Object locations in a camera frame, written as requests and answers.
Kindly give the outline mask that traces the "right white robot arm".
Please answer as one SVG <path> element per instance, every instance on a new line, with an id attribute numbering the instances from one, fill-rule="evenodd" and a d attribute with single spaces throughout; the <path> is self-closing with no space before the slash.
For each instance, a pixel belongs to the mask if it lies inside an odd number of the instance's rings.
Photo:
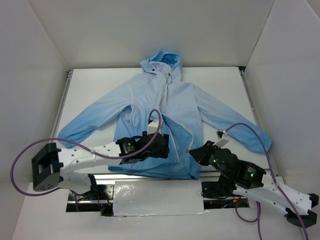
<path id="1" fill-rule="evenodd" d="M 189 154 L 198 164 L 212 166 L 220 173 L 217 183 L 202 184 L 203 197 L 244 196 L 274 208 L 295 226 L 309 228 L 317 223 L 317 214 L 312 211 L 319 203 L 317 194 L 305 194 L 275 182 L 263 168 L 238 159 L 229 149 L 211 141 L 190 150 Z"/>

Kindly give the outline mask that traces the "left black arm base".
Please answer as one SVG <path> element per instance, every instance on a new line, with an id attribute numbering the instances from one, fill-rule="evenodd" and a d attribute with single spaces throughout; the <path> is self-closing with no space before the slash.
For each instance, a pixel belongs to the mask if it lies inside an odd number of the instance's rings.
<path id="1" fill-rule="evenodd" d="M 114 184 L 96 184 L 93 190 L 79 194 L 70 191 L 68 194 L 67 213 L 99 213 L 104 217 L 112 217 Z"/>

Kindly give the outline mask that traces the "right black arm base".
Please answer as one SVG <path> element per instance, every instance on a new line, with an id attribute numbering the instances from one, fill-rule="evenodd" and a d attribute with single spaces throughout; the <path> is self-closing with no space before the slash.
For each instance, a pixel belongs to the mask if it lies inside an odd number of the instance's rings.
<path id="1" fill-rule="evenodd" d="M 217 181 L 202 181 L 201 196 L 203 197 L 203 207 L 205 210 L 213 209 L 234 209 L 238 202 L 239 208 L 248 208 L 249 201 L 244 196 L 234 195 L 223 190 Z"/>

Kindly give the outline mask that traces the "light blue hooded jacket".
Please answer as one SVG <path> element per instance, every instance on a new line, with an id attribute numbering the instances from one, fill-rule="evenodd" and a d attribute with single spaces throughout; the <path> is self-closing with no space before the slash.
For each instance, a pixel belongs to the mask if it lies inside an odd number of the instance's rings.
<path id="1" fill-rule="evenodd" d="M 249 151 L 263 154 L 272 145 L 267 133 L 236 110 L 191 82 L 182 79 L 179 54 L 160 51 L 143 60 L 137 74 L 110 70 L 102 79 L 93 76 L 81 88 L 72 81 L 68 95 L 79 110 L 62 127 L 58 137 L 66 148 L 81 143 L 95 131 L 116 122 L 114 139 L 140 135 L 148 117 L 162 118 L 163 132 L 169 135 L 166 159 L 147 158 L 135 164 L 109 165 L 111 172 L 138 176 L 193 179 L 200 176 L 200 165 L 188 151 L 204 143 L 203 125 L 228 134 Z"/>

